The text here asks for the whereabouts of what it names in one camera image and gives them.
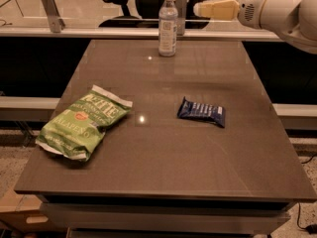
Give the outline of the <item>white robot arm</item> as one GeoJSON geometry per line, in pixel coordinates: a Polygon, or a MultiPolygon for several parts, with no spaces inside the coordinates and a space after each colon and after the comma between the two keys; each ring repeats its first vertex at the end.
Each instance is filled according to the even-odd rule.
{"type": "Polygon", "coordinates": [[[205,0],[193,8],[198,17],[231,21],[275,33],[306,53],[317,54],[317,0],[205,0]]]}

